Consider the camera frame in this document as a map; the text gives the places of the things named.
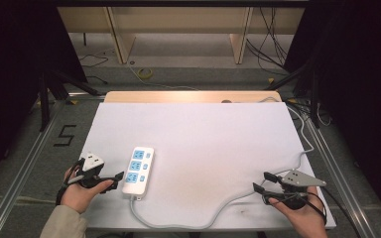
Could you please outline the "person's left hand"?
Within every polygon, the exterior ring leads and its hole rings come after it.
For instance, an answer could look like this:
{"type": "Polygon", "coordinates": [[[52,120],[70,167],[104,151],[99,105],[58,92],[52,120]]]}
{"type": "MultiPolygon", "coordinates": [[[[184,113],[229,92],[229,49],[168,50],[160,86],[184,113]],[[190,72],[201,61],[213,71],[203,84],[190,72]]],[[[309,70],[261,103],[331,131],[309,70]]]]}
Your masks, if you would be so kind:
{"type": "Polygon", "coordinates": [[[105,180],[92,188],[84,188],[74,183],[70,185],[61,198],[61,205],[67,206],[79,214],[86,211],[88,205],[101,192],[112,186],[113,180],[105,180]]]}

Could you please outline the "wooden table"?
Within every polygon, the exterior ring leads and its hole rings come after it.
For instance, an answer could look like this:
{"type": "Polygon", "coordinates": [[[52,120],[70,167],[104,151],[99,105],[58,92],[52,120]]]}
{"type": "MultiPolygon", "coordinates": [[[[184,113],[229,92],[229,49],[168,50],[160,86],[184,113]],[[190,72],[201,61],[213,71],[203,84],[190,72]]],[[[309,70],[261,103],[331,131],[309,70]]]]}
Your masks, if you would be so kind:
{"type": "Polygon", "coordinates": [[[209,91],[110,91],[105,103],[221,103],[281,102],[276,91],[209,90],[209,91]]]}

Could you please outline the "black curtain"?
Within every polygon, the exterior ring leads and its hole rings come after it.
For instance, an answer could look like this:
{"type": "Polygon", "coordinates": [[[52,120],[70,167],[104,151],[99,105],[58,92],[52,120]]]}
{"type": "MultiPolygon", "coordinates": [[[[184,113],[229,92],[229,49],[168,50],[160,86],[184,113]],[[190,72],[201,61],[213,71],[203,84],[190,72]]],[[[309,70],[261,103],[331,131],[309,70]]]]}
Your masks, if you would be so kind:
{"type": "Polygon", "coordinates": [[[307,0],[285,68],[307,60],[320,101],[381,200],[381,0],[307,0]]]}
{"type": "Polygon", "coordinates": [[[37,100],[41,79],[86,78],[52,0],[0,0],[0,162],[37,100]]]}

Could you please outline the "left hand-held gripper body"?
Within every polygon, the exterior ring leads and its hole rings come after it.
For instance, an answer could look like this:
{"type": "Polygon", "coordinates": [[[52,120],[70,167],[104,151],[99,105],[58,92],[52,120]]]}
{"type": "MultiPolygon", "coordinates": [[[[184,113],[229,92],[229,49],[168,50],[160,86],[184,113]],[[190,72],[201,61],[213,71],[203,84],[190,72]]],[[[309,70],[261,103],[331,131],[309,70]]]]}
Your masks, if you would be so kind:
{"type": "Polygon", "coordinates": [[[74,177],[68,179],[68,184],[78,183],[84,188],[93,188],[105,180],[113,180],[99,176],[103,167],[104,161],[101,158],[88,153],[72,166],[74,177]]]}

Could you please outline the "person's right hand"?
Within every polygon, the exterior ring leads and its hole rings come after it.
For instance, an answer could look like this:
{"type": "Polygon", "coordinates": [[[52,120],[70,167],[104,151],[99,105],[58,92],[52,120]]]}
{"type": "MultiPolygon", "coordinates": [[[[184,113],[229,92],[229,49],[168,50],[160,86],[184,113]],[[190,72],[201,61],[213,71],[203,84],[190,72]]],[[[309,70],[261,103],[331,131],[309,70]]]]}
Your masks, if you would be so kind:
{"type": "Polygon", "coordinates": [[[308,201],[312,206],[305,205],[298,210],[289,208],[273,197],[269,199],[269,202],[288,218],[302,238],[327,238],[325,221],[322,218],[323,205],[318,198],[318,190],[310,186],[307,192],[309,193],[308,201]]]}

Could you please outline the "yellow tape roll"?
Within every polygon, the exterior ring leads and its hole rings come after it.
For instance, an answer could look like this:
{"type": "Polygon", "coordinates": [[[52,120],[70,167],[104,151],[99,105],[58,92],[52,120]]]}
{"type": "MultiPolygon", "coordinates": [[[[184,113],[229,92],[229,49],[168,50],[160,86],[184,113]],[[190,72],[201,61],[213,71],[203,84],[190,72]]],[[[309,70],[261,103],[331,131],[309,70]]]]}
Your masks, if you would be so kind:
{"type": "Polygon", "coordinates": [[[153,76],[153,71],[150,68],[140,68],[137,71],[137,76],[143,80],[149,79],[153,76]]]}

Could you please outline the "white table cover sheet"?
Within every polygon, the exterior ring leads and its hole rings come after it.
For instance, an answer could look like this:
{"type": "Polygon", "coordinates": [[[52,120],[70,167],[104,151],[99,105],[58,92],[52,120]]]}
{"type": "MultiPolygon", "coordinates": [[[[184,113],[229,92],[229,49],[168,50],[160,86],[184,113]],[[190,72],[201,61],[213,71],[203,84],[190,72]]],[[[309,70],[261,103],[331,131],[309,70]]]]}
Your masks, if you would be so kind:
{"type": "Polygon", "coordinates": [[[146,195],[99,195],[85,213],[95,229],[132,231],[284,230],[290,222],[252,183],[263,174],[313,170],[283,102],[102,103],[84,151],[126,171],[136,147],[153,148],[146,195]]]}

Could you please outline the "white power strip blue sockets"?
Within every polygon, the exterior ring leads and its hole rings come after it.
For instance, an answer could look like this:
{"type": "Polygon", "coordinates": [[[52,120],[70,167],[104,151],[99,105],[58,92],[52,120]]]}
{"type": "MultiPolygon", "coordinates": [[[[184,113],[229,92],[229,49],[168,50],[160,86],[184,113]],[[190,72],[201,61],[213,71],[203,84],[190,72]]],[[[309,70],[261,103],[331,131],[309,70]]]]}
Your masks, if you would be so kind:
{"type": "Polygon", "coordinates": [[[125,173],[122,192],[136,200],[141,200],[147,191],[149,178],[154,161],[153,148],[136,147],[131,155],[127,172],[125,173]]]}

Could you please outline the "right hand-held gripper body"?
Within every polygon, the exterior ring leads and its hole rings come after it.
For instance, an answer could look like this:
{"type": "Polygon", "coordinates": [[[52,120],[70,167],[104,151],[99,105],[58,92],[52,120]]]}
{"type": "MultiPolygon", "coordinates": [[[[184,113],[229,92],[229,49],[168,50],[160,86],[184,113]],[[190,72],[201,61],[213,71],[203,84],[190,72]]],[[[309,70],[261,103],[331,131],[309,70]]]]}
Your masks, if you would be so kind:
{"type": "Polygon", "coordinates": [[[264,202],[267,205],[271,204],[269,199],[273,197],[279,202],[284,203],[287,207],[297,210],[307,204],[306,200],[308,199],[308,188],[310,186],[326,186],[324,180],[314,178],[297,170],[289,171],[285,176],[281,177],[281,179],[282,182],[279,183],[279,185],[283,192],[269,191],[271,194],[269,198],[263,196],[264,202]]]}

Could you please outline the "light wooden desk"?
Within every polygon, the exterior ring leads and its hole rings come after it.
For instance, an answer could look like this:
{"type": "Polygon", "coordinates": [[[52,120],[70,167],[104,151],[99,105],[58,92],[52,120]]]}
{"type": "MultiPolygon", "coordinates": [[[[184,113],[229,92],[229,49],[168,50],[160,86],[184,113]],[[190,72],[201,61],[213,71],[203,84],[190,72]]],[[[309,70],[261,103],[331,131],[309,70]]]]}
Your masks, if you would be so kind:
{"type": "Polygon", "coordinates": [[[118,61],[129,58],[138,34],[226,34],[234,60],[243,62],[249,34],[265,34],[267,23],[278,35],[294,34],[303,8],[278,7],[59,7],[70,33],[109,33],[118,61]]]}

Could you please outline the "aluminium floor rail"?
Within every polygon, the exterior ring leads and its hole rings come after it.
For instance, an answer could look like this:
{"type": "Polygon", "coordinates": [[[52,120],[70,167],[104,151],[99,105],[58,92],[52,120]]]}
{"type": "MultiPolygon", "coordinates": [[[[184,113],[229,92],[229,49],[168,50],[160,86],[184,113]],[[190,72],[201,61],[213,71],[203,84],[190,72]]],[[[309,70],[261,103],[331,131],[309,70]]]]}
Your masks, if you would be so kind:
{"type": "Polygon", "coordinates": [[[376,238],[376,233],[368,220],[366,213],[357,200],[354,192],[348,184],[341,168],[338,166],[323,134],[316,128],[312,120],[306,117],[306,126],[309,129],[321,157],[326,164],[327,170],[338,190],[346,211],[351,218],[354,227],[357,229],[361,238],[376,238]]]}
{"type": "Polygon", "coordinates": [[[4,226],[12,208],[16,204],[17,198],[21,193],[34,165],[36,164],[51,132],[55,126],[60,112],[64,108],[64,101],[56,101],[51,108],[50,121],[35,138],[28,155],[23,160],[23,164],[16,170],[16,174],[10,181],[10,185],[3,196],[0,197],[0,232],[4,226]]]}

